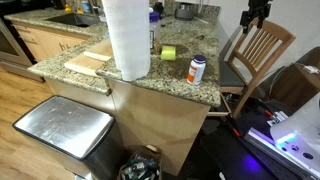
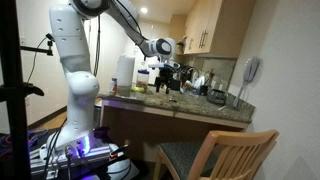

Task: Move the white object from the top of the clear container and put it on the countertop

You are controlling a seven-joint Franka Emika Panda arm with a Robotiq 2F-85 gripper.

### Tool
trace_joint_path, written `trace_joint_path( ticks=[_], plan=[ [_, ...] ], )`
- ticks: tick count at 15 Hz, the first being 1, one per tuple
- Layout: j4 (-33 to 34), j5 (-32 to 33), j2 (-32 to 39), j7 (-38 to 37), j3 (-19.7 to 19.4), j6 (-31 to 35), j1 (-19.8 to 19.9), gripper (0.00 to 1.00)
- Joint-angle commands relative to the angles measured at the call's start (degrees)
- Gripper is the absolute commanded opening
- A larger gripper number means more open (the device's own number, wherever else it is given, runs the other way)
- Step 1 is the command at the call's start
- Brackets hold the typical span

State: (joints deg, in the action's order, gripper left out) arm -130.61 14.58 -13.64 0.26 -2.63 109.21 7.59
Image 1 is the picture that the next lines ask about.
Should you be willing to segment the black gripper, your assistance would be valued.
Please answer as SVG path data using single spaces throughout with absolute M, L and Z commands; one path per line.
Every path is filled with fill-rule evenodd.
M 240 19 L 240 25 L 243 27 L 243 33 L 247 34 L 250 23 L 257 18 L 257 28 L 261 29 L 263 21 L 269 17 L 271 10 L 271 0 L 249 0 L 248 11 L 243 11 Z

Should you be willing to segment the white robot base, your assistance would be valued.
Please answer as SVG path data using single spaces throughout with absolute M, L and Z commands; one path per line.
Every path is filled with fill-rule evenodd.
M 320 180 L 320 93 L 268 132 L 250 128 L 245 139 L 293 171 Z

